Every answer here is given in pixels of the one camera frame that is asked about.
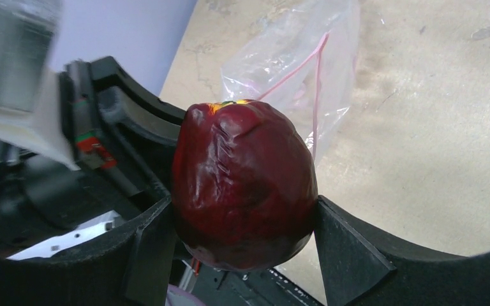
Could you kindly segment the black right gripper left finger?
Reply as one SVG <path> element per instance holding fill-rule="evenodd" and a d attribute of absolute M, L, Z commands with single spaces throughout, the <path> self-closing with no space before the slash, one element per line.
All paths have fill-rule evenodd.
<path fill-rule="evenodd" d="M 51 258 L 0 259 L 0 305 L 164 305 L 175 240 L 165 198 Z"/>

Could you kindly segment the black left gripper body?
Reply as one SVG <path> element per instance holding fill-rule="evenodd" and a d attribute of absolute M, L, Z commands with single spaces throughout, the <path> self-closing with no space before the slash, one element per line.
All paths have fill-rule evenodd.
<path fill-rule="evenodd" d="M 184 110 L 106 56 L 46 70 L 31 111 L 0 106 L 0 258 L 168 195 Z"/>

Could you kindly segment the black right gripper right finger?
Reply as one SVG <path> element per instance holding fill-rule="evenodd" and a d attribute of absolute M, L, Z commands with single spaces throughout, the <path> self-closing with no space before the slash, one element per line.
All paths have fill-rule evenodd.
<path fill-rule="evenodd" d="M 490 252 L 411 243 L 318 198 L 315 240 L 329 305 L 490 305 Z"/>

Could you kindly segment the dark red toy apple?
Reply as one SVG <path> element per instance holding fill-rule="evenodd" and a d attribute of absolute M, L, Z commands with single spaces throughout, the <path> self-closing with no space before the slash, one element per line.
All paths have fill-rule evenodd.
<path fill-rule="evenodd" d="M 171 193 L 179 238 L 194 258 L 222 270 L 284 263 L 316 224 L 311 153 L 290 120 L 261 101 L 186 110 Z"/>

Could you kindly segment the clear zip top bag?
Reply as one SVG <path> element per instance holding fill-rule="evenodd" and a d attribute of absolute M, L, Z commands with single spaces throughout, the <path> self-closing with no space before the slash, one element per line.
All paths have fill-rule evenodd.
<path fill-rule="evenodd" d="M 284 113 L 319 163 L 351 105 L 359 31 L 357 1 L 303 1 L 222 65 L 221 97 Z"/>

